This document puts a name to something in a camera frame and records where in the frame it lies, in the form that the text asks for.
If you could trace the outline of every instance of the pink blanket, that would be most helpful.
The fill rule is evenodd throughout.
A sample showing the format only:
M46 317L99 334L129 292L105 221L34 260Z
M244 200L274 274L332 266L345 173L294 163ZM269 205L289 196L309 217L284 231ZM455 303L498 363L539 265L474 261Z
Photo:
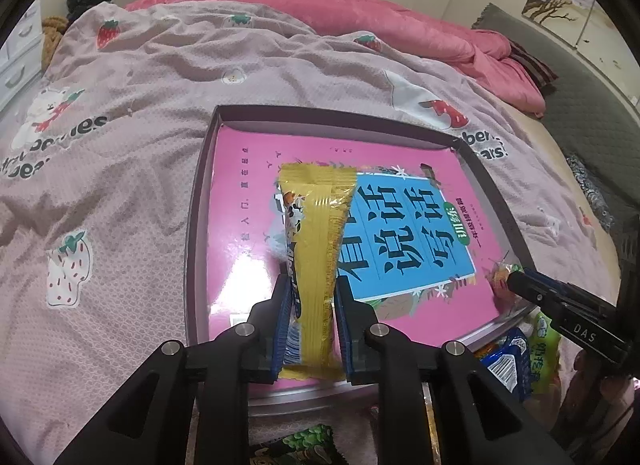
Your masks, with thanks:
M203 0L138 0L127 10L160 3ZM311 26L321 36L367 30L386 44L443 61L524 112L541 114L545 101L529 74L508 58L507 38L490 30L469 30L383 0L228 0L262 3Z

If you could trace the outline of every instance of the silver screw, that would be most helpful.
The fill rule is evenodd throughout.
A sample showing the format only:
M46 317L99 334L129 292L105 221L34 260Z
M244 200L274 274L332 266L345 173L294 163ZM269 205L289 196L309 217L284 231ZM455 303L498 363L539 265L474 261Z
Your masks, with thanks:
M247 337L255 331L255 326L250 322L243 322L236 326L236 333L241 337Z
M175 340L169 340L162 344L162 353L165 355L175 355L178 351L180 351L180 343Z
M381 322L377 322L369 327L369 331L376 337L384 337L389 333L389 326L382 324Z
M447 350L447 353L458 357L465 352L465 345L462 344L462 342L460 342L459 340L450 340L449 342L447 342L444 349Z

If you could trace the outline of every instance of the strawberry print blanket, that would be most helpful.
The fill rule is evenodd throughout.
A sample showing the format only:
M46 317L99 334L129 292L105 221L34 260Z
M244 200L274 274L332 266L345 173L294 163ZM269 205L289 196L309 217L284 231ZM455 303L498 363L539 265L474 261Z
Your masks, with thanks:
M0 414L35 465L52 463L162 341L184 340L194 168L215 106L239 103L458 135L538 269L610 287L571 190L501 102L447 64L370 30L321 37L258 4L100 4L0 136Z

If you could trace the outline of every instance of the yellow snack package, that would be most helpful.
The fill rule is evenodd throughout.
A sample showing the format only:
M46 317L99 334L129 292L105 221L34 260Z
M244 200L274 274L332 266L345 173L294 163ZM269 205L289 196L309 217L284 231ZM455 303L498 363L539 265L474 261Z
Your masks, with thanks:
M332 299L342 231L356 185L356 170L284 164L278 183L287 235L287 270L293 283L282 378L336 378Z

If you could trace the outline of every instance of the drawer handle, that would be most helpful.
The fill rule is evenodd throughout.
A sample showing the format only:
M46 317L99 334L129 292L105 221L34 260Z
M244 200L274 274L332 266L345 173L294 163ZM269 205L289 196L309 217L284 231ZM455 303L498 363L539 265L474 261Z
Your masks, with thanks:
M33 30L33 24L29 25L27 28L23 28L20 32L18 32L18 35L21 38L26 38L31 31Z
M24 69L25 69L25 65L22 65L22 69L20 70L20 74L15 79L15 81L12 80L11 77L9 77L6 80L6 82L4 83L4 85L7 86L8 88L15 88L16 86L18 86L18 84L20 83L20 81L22 80L22 78L24 76Z

